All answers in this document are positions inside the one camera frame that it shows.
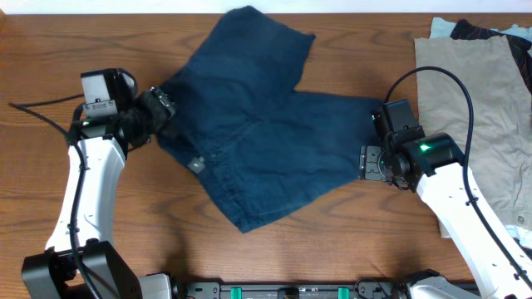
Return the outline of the dark blue denim shorts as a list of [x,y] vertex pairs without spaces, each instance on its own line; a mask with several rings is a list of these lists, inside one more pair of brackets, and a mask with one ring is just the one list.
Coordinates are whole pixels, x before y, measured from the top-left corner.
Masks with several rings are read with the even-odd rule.
[[297,90],[314,35],[254,7],[224,14],[162,84],[177,111],[160,147],[242,233],[357,179],[381,102]]

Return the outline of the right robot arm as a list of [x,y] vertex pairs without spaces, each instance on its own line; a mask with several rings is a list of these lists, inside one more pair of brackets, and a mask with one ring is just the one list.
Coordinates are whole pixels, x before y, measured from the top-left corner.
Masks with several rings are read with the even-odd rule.
[[446,133],[388,131],[363,146],[360,177],[417,194],[449,233],[481,298],[529,298],[531,260],[486,202],[466,157]]

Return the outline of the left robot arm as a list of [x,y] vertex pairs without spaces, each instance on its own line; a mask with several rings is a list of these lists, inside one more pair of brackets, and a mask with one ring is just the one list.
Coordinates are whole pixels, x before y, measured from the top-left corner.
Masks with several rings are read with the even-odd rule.
[[116,189],[127,155],[175,115],[152,87],[119,109],[113,100],[79,105],[66,137],[69,176],[62,209],[44,252],[25,257],[32,298],[171,298],[166,273],[138,277],[113,246]]

